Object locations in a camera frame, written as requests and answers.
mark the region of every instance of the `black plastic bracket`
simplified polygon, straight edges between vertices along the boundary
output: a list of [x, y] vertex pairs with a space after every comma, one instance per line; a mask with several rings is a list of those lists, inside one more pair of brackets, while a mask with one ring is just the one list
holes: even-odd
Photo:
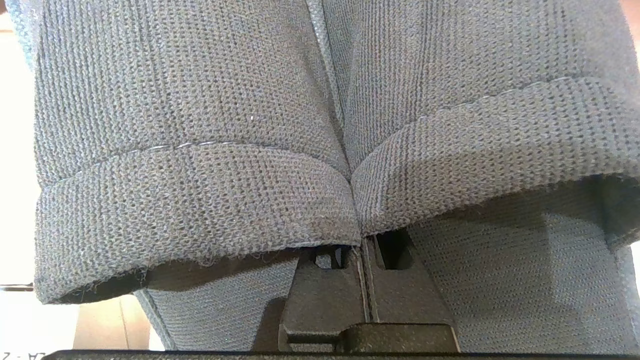
[[400, 334], [407, 336], [407, 351], [458, 351], [453, 317], [424, 265], [414, 261], [404, 231], [367, 238], [348, 250], [342, 268], [317, 266], [318, 251], [306, 251], [298, 262], [280, 323], [280, 351], [359, 352], [372, 344], [370, 337], [380, 339], [370, 350], [392, 351], [383, 340], [398, 343]]

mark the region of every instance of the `gray upholstery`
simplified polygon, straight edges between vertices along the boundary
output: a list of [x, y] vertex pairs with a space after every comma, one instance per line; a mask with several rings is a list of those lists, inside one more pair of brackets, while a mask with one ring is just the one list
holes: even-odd
[[629, 305], [595, 185], [499, 197], [408, 228], [463, 351], [640, 351], [636, 284]]
[[170, 260], [357, 243], [304, 3], [47, 2], [41, 34], [44, 302]]
[[137, 290], [169, 348], [260, 349], [295, 261], [238, 258], [409, 226], [464, 350], [638, 352], [640, 83], [617, 1], [39, 15], [44, 302]]

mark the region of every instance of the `gray knit fabric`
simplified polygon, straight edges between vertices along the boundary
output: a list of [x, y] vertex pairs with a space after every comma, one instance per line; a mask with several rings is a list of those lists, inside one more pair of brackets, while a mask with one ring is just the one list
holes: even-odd
[[162, 265], [137, 298], [167, 350], [277, 351], [295, 253]]
[[304, 3], [58, 1], [42, 18], [41, 300], [169, 260], [357, 243]]
[[462, 351], [638, 354], [596, 185], [522, 192], [408, 228]]
[[39, 298], [148, 286], [168, 348], [266, 349], [295, 260], [225, 258], [409, 225], [464, 350], [637, 353], [617, 1], [319, 4], [43, 4]]
[[640, 86], [617, 1], [325, 0], [324, 12], [365, 234], [640, 174]]

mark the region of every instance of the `knit fabric texture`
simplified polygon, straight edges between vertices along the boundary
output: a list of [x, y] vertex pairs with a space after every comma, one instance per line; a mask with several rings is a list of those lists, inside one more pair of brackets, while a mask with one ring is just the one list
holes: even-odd
[[324, 13], [364, 234], [639, 175], [637, 63], [616, 1], [325, 0]]
[[629, 274], [607, 248], [599, 202], [598, 183], [581, 181], [408, 228], [456, 319], [462, 351], [639, 353], [636, 285], [627, 302]]
[[144, 288], [168, 348], [262, 348], [295, 261], [240, 259], [408, 226], [463, 350], [637, 353], [617, 1], [28, 8], [43, 302]]
[[161, 265], [136, 297], [167, 350], [278, 351], [297, 264], [297, 254], [281, 252]]
[[46, 3], [41, 35], [42, 301], [176, 259], [360, 239], [304, 3]]

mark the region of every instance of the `fabric seam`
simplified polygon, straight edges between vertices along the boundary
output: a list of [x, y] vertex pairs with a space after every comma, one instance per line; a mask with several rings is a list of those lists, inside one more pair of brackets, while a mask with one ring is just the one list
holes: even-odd
[[161, 327], [160, 330], [164, 333], [164, 335], [166, 336], [166, 339], [169, 340], [169, 342], [170, 342], [169, 345], [172, 347], [169, 350], [177, 349], [177, 347], [175, 345], [175, 341], [173, 340], [173, 336], [171, 335], [171, 333], [169, 333], [169, 328], [164, 323], [164, 319], [160, 315], [160, 312], [158, 311], [158, 308], [156, 306], [156, 302], [154, 301], [153, 297], [149, 294], [148, 289], [147, 288], [142, 288], [142, 289], [140, 289], [140, 293], [144, 296], [145, 300], [149, 303], [149, 306], [153, 310], [153, 314], [154, 314], [155, 318], [157, 319], [158, 324]]
[[42, 188], [43, 189], [48, 189], [48, 188], [52, 188], [53, 186], [56, 186], [60, 183], [64, 183], [65, 181], [68, 181], [70, 179], [73, 179], [74, 177], [81, 175], [83, 172], [86, 172], [87, 170], [89, 170], [90, 168], [93, 167], [99, 167], [102, 164], [105, 164], [111, 160], [115, 160], [117, 158], [120, 158], [122, 156], [126, 156], [126, 155], [131, 155], [131, 154], [136, 154], [139, 152], [160, 152], [162, 150], [179, 150], [179, 149], [187, 149], [190, 147], [194, 147], [194, 146], [206, 146], [206, 145], [238, 145], [238, 146], [247, 146], [247, 147], [257, 147], [259, 149], [272, 149], [272, 150], [279, 150], [279, 151], [285, 151], [285, 152], [290, 152], [291, 154], [297, 154], [297, 155], [303, 155], [306, 156], [308, 158], [312, 158], [314, 160], [320, 161], [321, 163], [329, 166], [330, 168], [334, 169], [336, 172], [338, 172], [347, 182], [349, 181], [342, 172], [340, 172], [340, 170], [337, 170], [336, 168], [334, 168], [333, 166], [331, 166], [330, 164], [315, 158], [313, 156], [310, 156], [309, 154], [305, 154], [303, 152], [295, 152], [295, 151], [291, 151], [289, 149], [283, 149], [281, 147], [275, 147], [275, 146], [270, 146], [270, 145], [261, 145], [261, 144], [257, 144], [257, 143], [241, 143], [241, 142], [219, 142], [219, 141], [214, 141], [214, 140], [208, 140], [208, 141], [204, 141], [204, 142], [186, 142], [186, 143], [182, 143], [180, 145], [171, 145], [171, 144], [162, 144], [162, 145], [154, 145], [151, 147], [144, 147], [144, 148], [139, 148], [139, 149], [133, 149], [133, 150], [129, 150], [126, 152], [121, 152], [115, 155], [110, 155], [109, 157], [107, 157], [104, 160], [98, 161], [96, 163], [92, 163], [91, 165], [88, 165], [87, 168], [82, 169], [80, 171], [77, 171], [76, 173], [72, 174], [71, 176], [68, 177], [64, 177], [62, 179], [56, 180], [55, 182], [51, 183], [51, 184], [47, 184], [47, 185], [43, 185]]
[[[500, 92], [500, 93], [497, 93], [497, 94], [495, 94], [495, 95], [484, 95], [484, 96], [479, 97], [479, 98], [477, 98], [476, 100], [473, 100], [473, 101], [470, 101], [470, 102], [463, 102], [463, 103], [461, 103], [461, 104], [457, 104], [457, 105], [454, 105], [454, 106], [451, 106], [451, 107], [444, 107], [444, 108], [440, 108], [440, 109], [438, 109], [438, 110], [435, 110], [435, 111], [431, 112], [429, 115], [421, 115], [421, 116], [419, 116], [419, 117], [418, 117], [418, 119], [417, 119], [417, 120], [415, 120], [415, 121], [411, 121], [411, 122], [409, 122], [409, 123], [407, 123], [407, 124], [403, 125], [403, 126], [402, 126], [402, 127], [400, 127], [399, 129], [397, 129], [396, 131], [394, 131], [394, 133], [393, 133], [393, 134], [396, 134], [398, 131], [402, 131], [402, 129], [403, 129], [404, 127], [409, 126], [409, 125], [411, 125], [411, 124], [415, 123], [416, 121], [426, 120], [429, 116], [432, 116], [432, 115], [437, 114], [437, 113], [441, 113], [441, 112], [443, 112], [443, 111], [451, 111], [451, 110], [455, 110], [455, 109], [458, 109], [458, 108], [463, 108], [463, 107], [466, 107], [466, 106], [471, 106], [471, 105], [473, 105], [473, 104], [475, 104], [475, 103], [477, 103], [478, 101], [483, 100], [483, 99], [488, 99], [488, 98], [491, 98], [491, 97], [498, 97], [498, 96], [500, 96], [500, 95], [508, 94], [508, 93], [510, 93], [510, 92], [514, 92], [514, 91], [518, 91], [518, 90], [525, 90], [525, 89], [528, 89], [528, 88], [533, 87], [533, 86], [536, 86], [536, 85], [551, 84], [551, 83], [555, 83], [555, 82], [558, 82], [558, 81], [576, 80], [576, 79], [584, 79], [584, 78], [585, 78], [585, 77], [573, 78], [573, 77], [570, 77], [570, 76], [562, 76], [562, 77], [560, 77], [560, 78], [555, 78], [555, 79], [551, 79], [551, 80], [548, 80], [548, 81], [536, 81], [536, 82], [534, 82], [534, 83], [530, 83], [530, 84], [527, 84], [527, 85], [522, 86], [522, 87], [519, 87], [519, 88], [512, 88], [512, 89], [509, 89], [509, 90], [505, 90], [505, 91]], [[378, 150], [380, 147], [383, 147], [383, 146], [387, 143], [388, 139], [389, 139], [391, 136], [393, 136], [393, 134], [391, 134], [391, 135], [387, 136], [387, 137], [386, 137], [386, 139], [385, 139], [383, 142], [381, 142], [379, 145], [375, 146], [375, 148], [374, 148], [371, 152], [369, 152], [369, 154], [367, 154], [367, 156], [365, 156], [365, 158], [364, 158], [364, 159], [363, 159], [363, 160], [358, 164], [358, 166], [356, 166], [356, 168], [355, 168], [355, 169], [353, 169], [353, 171], [351, 172], [352, 177], [353, 177], [353, 175], [354, 175], [354, 174], [356, 174], [356, 173], [358, 172], [358, 169], [362, 166], [362, 163], [364, 163], [364, 162], [367, 160], [367, 158], [369, 158], [369, 156], [371, 156], [371, 154], [373, 154], [374, 152], [376, 152], [376, 150]]]

